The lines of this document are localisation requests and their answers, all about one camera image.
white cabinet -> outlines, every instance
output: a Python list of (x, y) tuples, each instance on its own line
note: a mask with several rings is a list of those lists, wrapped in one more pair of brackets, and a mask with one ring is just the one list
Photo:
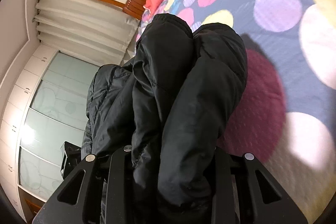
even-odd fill
[(7, 144), (11, 149), (16, 149), (16, 142), (19, 130), (10, 126), (7, 122), (2, 120), (0, 127), (0, 139)]
[(7, 144), (0, 140), (0, 160), (15, 170), (15, 149), (11, 149)]
[(42, 76), (48, 64), (48, 61), (38, 58), (36, 56), (32, 56), (28, 60), (25, 66), (25, 70), (30, 71), (37, 76)]
[(18, 85), (14, 85), (13, 90), (9, 96), (8, 102), (13, 104), (21, 111), (25, 111), (26, 106), (28, 104), (31, 93), (19, 87)]
[(13, 128), (19, 129), (22, 118), (23, 118), (23, 111), (15, 107), (10, 102), (8, 102), (5, 111), (3, 113), (2, 119)]
[(53, 59), (56, 51), (57, 50), (55, 48), (51, 48), (51, 47), (48, 47), (46, 45), (41, 44), (36, 49), (36, 51), (33, 53), (33, 56), (36, 56), (36, 57), (50, 63), (50, 61)]
[(0, 174), (12, 186), (16, 187), (15, 169), (10, 168), (10, 166), (7, 163), (5, 163), (3, 160), (0, 160)]
[(19, 75), (16, 85), (31, 93), (38, 81), (39, 77), (37, 75), (24, 69)]

maroon circle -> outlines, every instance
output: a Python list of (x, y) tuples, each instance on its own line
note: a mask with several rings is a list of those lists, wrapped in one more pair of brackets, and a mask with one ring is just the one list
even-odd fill
[(285, 96), (273, 65), (254, 50), (246, 52), (246, 89), (217, 145), (233, 155), (252, 153), (265, 163), (282, 135)]

black metal mount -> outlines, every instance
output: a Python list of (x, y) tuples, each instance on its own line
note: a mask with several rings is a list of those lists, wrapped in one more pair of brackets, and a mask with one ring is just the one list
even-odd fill
[[(104, 180), (106, 224), (134, 224), (131, 206), (130, 149), (111, 156), (88, 155), (65, 176), (63, 183), (33, 220), (33, 224), (98, 224)], [(303, 213), (253, 154), (242, 157), (215, 150), (215, 194), (211, 224), (235, 224), (236, 181), (240, 224), (307, 224)]]
[(63, 162), (61, 175), (65, 179), (81, 161), (81, 148), (69, 142), (64, 142), (61, 147)]

light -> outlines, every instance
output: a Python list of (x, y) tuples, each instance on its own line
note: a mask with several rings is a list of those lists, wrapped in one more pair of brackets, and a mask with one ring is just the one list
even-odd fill
[(335, 160), (335, 147), (327, 127), (305, 113), (287, 113), (288, 148), (312, 170), (322, 171)]
[(25, 124), (21, 130), (21, 142), (24, 144), (31, 144), (34, 140), (35, 130)]

triangular cutout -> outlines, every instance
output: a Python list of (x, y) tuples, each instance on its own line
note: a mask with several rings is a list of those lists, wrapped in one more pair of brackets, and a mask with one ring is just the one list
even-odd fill
[(280, 195), (269, 183), (265, 175), (261, 173), (259, 170), (256, 170), (255, 174), (257, 176), (263, 202), (265, 204), (270, 204), (272, 202), (281, 200)]
[(82, 186), (83, 178), (85, 175), (84, 170), (80, 170), (71, 180), (70, 183), (63, 189), (58, 196), (58, 201), (75, 205), (78, 200), (79, 191)]

